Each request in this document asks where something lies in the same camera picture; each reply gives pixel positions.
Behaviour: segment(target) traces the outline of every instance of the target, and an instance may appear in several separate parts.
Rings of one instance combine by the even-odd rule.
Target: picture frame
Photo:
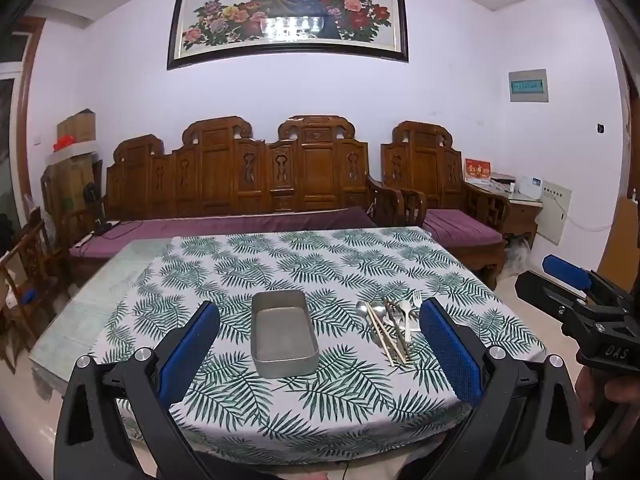
[[[404,0],[176,0],[168,70],[275,52],[408,62]]]

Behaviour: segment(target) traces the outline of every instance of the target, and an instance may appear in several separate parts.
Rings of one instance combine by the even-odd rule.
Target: human hand
[[[584,367],[577,381],[575,381],[575,393],[578,397],[578,406],[582,416],[582,428],[587,431],[594,423],[595,406],[598,385],[591,373],[591,369]],[[624,376],[610,380],[604,387],[607,399],[618,404],[630,404],[626,417],[611,435],[609,441],[603,446],[601,455],[604,458],[613,456],[625,443],[640,416],[640,377]]]

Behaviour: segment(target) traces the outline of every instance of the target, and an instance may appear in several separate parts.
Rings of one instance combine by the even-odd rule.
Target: purple seat cushion
[[[117,225],[104,236],[91,238],[79,248],[71,248],[70,252],[72,256],[85,258],[112,258],[133,240],[372,227],[376,225],[359,207],[311,213],[133,220]]]
[[[429,209],[422,226],[444,248],[476,247],[502,241],[502,235],[458,209]]]

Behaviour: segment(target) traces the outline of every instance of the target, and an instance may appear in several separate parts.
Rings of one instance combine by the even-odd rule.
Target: carved backrest
[[[125,140],[107,171],[108,216],[183,218],[366,206],[367,144],[354,140],[354,133],[342,117],[296,116],[280,125],[277,142],[266,144],[252,139],[245,120],[225,117],[193,123],[182,134],[183,146],[169,155],[154,136]],[[133,187],[138,188],[135,205],[126,198]]]
[[[114,218],[124,212],[127,220],[146,218],[151,158],[163,153],[162,140],[153,135],[124,140],[114,150],[115,164],[107,168],[107,196]]]
[[[427,208],[462,209],[462,157],[437,124],[404,121],[381,146],[383,181],[395,189],[424,193]]]
[[[315,211],[366,206],[369,155],[344,117],[294,116],[268,145],[273,210]]]

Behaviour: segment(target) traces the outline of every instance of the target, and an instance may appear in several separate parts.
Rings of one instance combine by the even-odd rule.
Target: metal tray
[[[251,356],[265,379],[316,371],[318,340],[301,290],[254,294],[251,302]]]

